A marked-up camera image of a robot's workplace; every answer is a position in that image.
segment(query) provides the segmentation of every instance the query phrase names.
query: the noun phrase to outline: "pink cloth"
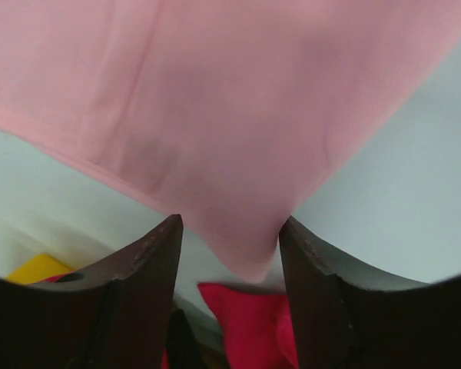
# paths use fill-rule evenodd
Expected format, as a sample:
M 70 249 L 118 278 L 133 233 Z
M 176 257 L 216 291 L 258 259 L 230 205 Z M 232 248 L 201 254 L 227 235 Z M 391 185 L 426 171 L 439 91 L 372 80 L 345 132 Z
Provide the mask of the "pink cloth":
M 461 37 L 461 0 L 0 0 L 0 129 L 248 281 Z
M 245 294 L 212 283 L 198 288 L 222 327 L 232 369 L 299 367 L 285 294 Z

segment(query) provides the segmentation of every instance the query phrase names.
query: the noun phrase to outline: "red object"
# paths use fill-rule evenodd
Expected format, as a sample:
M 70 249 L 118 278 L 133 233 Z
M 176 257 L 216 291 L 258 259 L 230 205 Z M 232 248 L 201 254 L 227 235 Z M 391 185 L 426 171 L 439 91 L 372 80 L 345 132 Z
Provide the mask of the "red object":
M 198 287 L 224 331 L 232 369 L 299 367 L 285 294 L 245 294 L 207 283 Z
M 162 365 L 161 369 L 169 369 L 169 363 L 167 362 L 167 354 L 166 351 L 164 351 L 164 354 L 162 355 Z
M 59 274 L 59 275 L 55 275 L 53 277 L 50 277 L 50 278 L 46 278 L 44 280 L 44 282 L 51 282 L 51 283 L 55 283 L 58 279 L 60 279 L 61 277 L 65 276 L 66 274 Z

